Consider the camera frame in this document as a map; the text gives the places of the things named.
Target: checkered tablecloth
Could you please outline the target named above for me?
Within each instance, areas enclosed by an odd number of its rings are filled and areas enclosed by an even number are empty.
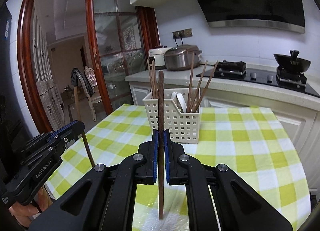
[[[282,213],[293,229],[310,214],[306,176],[281,123],[268,108],[202,108],[199,143],[185,152],[203,164],[227,164]],[[151,140],[144,106],[122,105],[87,133],[96,163],[120,163],[139,144]],[[47,181],[59,198],[91,165],[82,139],[62,156],[63,163]],[[164,220],[158,219],[157,185],[138,185],[132,230],[188,230],[185,186],[164,191]]]

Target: wall socket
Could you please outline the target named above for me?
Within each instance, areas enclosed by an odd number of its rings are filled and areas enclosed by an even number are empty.
[[[173,32],[172,36],[173,38],[176,38],[176,39],[192,37],[192,29],[184,29],[182,31]]]

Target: stove knob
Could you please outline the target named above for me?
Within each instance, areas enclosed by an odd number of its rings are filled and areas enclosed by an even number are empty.
[[[272,83],[273,81],[273,75],[268,75],[268,82]]]
[[[255,73],[250,73],[251,80],[256,80],[256,74]]]

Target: black glass cooktop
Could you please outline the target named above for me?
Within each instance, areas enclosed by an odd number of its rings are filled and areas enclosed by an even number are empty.
[[[208,70],[204,73],[204,77],[210,77],[212,70]],[[251,79],[251,73],[256,74],[256,80]],[[268,75],[271,75],[272,82],[268,82]],[[269,86],[275,86],[279,88],[284,89],[290,89],[293,91],[297,91],[300,93],[305,93],[314,97],[320,97],[320,95],[307,83],[306,86],[297,86],[292,83],[286,83],[286,82],[280,82],[279,79],[277,79],[277,73],[271,72],[267,70],[260,70],[260,69],[249,69],[247,68],[247,71],[244,75],[233,75],[233,74],[223,74],[221,72],[215,72],[214,73],[215,78],[224,78],[224,79],[230,79],[230,80],[238,80],[238,81],[246,81],[246,82],[252,82],[252,83],[258,83],[258,84],[264,84]]]

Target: stainless steel pot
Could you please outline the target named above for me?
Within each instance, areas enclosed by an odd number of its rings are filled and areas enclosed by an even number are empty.
[[[200,65],[202,51],[197,45],[188,44],[169,49],[164,54],[165,67],[171,71],[188,70],[191,68],[193,53],[195,54],[193,67],[196,68]]]

